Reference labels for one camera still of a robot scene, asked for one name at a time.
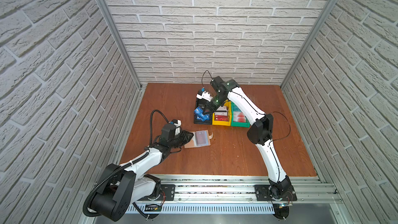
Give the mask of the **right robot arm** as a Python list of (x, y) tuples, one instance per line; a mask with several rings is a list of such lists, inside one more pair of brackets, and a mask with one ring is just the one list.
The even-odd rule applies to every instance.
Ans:
[(225, 82), (217, 76), (211, 80), (210, 85), (215, 90), (215, 95), (207, 101), (203, 115), (215, 113), (227, 100), (241, 110), (250, 123), (247, 132), (248, 139), (256, 145), (266, 165), (270, 195), (275, 200), (281, 199), (288, 192), (292, 183), (283, 169), (274, 147), (273, 115), (260, 110), (233, 79)]

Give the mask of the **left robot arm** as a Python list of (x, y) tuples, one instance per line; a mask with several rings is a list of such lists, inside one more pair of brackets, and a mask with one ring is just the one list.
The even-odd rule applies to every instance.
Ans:
[(180, 122), (169, 122), (162, 132), (145, 148), (145, 152), (129, 162), (109, 164), (99, 182), (89, 192), (83, 203), (87, 217), (105, 216), (116, 222), (127, 212), (130, 205), (139, 207), (136, 201), (148, 197), (162, 197), (161, 179), (147, 172), (161, 164), (173, 149), (182, 148), (194, 137), (183, 130)]

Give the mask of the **blue credit card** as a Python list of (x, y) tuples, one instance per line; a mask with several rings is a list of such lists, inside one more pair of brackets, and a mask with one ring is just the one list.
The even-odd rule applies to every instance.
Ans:
[(207, 117), (203, 115), (203, 110), (200, 106), (198, 106), (195, 110), (194, 113), (197, 118), (201, 119), (202, 121), (206, 121)]

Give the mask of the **red VIP credit card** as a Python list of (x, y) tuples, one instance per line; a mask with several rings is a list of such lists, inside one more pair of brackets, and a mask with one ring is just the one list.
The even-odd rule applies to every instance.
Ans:
[(197, 147), (208, 146), (210, 144), (207, 130), (195, 132), (195, 138)]

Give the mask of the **tan leather card holder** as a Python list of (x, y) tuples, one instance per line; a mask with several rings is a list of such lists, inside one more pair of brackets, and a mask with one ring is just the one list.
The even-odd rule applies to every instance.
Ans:
[(199, 148), (211, 145), (211, 139), (213, 138), (214, 134), (209, 134), (208, 130), (203, 131), (195, 131), (193, 138), (190, 142), (188, 142), (184, 148)]

